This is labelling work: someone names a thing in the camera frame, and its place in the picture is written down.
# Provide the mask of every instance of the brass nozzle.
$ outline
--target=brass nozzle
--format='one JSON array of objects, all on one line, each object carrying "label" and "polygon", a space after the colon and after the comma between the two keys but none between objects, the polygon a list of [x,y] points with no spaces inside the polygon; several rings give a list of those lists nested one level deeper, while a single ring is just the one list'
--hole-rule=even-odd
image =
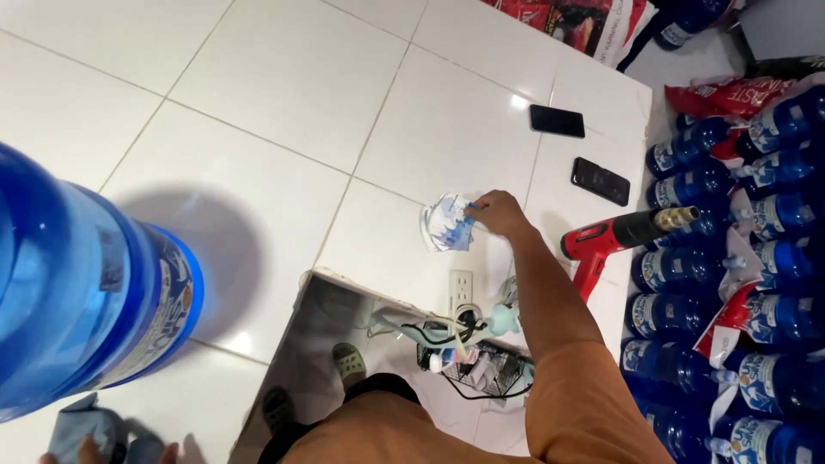
[{"label": "brass nozzle", "polygon": [[699,209],[695,206],[666,208],[653,217],[653,223],[663,232],[680,229],[686,224],[699,219]]}]

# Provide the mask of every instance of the phone screen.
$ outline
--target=phone screen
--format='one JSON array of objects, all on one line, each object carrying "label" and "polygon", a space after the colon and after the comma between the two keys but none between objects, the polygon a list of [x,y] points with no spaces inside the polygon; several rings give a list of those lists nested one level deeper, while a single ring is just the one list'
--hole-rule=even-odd
[{"label": "phone screen", "polygon": [[619,206],[627,206],[630,181],[584,158],[579,157],[573,161],[570,182]]},{"label": "phone screen", "polygon": [[584,118],[575,111],[530,105],[530,125],[539,132],[584,138]]}]

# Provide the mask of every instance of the power outlet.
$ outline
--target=power outlet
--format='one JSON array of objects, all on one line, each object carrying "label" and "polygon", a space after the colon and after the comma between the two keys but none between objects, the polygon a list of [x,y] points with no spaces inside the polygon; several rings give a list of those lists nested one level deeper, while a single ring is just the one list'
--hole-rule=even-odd
[{"label": "power outlet", "polygon": [[458,316],[461,305],[473,302],[473,272],[450,271],[450,317]]}]

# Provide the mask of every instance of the foot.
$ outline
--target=foot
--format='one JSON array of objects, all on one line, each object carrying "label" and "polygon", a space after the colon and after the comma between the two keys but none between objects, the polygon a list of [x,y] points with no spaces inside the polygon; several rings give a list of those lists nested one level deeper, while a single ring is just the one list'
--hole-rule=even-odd
[{"label": "foot", "polygon": [[358,381],[366,379],[366,365],[358,348],[349,343],[339,343],[332,348],[332,360],[341,376],[344,391],[350,389]]},{"label": "foot", "polygon": [[295,422],[295,403],[282,386],[273,386],[263,396],[261,409],[263,420],[272,435],[284,424]]}]

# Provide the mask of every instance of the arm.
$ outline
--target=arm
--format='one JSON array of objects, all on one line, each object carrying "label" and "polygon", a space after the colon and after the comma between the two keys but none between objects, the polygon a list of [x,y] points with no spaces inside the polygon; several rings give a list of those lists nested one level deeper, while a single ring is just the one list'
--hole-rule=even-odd
[{"label": "arm", "polygon": [[536,365],[559,348],[575,342],[604,344],[596,321],[541,233],[525,218],[512,195],[493,190],[467,208],[466,214],[502,235],[516,261],[521,326]]}]

